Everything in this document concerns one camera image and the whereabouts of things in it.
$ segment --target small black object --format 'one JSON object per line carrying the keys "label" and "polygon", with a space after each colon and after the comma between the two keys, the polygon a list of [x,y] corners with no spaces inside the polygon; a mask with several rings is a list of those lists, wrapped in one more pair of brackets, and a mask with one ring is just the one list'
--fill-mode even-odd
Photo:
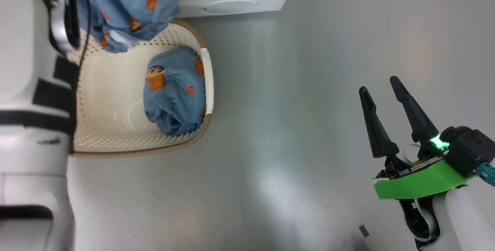
{"label": "small black object", "polygon": [[60,140],[60,137],[55,137],[55,138],[50,138],[46,140],[39,140],[36,141],[38,145],[60,145],[62,141]]}
{"label": "small black object", "polygon": [[481,164],[491,163],[495,157],[495,142],[478,129],[451,126],[442,132],[440,140],[451,144],[445,161],[465,178],[471,177]]}
{"label": "small black object", "polygon": [[364,237],[368,237],[370,233],[368,233],[368,230],[366,230],[366,227],[364,225],[359,226],[359,230],[363,234]]}

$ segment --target clothing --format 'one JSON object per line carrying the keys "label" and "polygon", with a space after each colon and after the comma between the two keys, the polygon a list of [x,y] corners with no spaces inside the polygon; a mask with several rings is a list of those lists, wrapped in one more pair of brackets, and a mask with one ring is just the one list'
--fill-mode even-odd
{"label": "clothing", "polygon": [[[79,24],[88,28],[86,0],[77,0]],[[177,0],[90,0],[91,34],[106,51],[126,52],[149,41],[178,15]]]}
{"label": "clothing", "polygon": [[193,132],[203,123],[205,77],[193,50],[175,48],[153,57],[147,67],[145,115],[168,135]]}

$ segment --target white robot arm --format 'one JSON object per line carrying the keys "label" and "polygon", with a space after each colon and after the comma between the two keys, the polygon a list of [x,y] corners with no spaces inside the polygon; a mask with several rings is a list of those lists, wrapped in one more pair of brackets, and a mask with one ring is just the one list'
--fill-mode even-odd
{"label": "white robot arm", "polygon": [[398,200],[405,222],[418,250],[491,251],[495,234],[465,182],[475,175],[495,186],[495,142],[479,130],[449,127],[439,135],[437,128],[395,76],[390,78],[398,101],[412,127],[412,139],[420,143],[418,160],[406,163],[397,158],[391,141],[376,114],[368,90],[359,90],[373,157],[385,156],[385,169],[375,178],[381,199]]}
{"label": "white robot arm", "polygon": [[79,47],[79,26],[71,1],[0,0],[1,250],[73,248],[66,170],[79,68],[64,53]]}

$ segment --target white plastic basket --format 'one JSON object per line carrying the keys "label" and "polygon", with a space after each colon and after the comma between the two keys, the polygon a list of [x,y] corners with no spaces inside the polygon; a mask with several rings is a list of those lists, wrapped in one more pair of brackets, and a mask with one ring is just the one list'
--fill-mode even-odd
{"label": "white plastic basket", "polygon": [[[81,31],[81,45],[86,34]],[[195,132],[179,136],[162,133],[147,120],[143,88],[147,64],[159,53],[187,46],[196,51],[205,70],[207,107],[205,121]],[[69,54],[79,63],[82,48]],[[90,37],[77,91],[75,157],[116,158],[157,154],[182,149],[199,140],[213,111],[213,70],[210,55],[198,32],[175,19],[151,41],[141,42],[127,53],[106,52]]]}

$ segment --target gray floor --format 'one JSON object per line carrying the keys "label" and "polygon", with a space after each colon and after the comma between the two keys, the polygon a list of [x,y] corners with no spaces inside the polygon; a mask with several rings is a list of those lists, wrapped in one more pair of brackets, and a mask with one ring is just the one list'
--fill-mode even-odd
{"label": "gray floor", "polygon": [[[383,160],[357,94],[405,147],[391,75],[439,130],[495,138],[495,0],[288,0],[191,22],[214,66],[207,134],[169,154],[71,158],[76,251],[414,250],[398,202],[373,191]],[[470,191],[494,225],[495,190]]]}

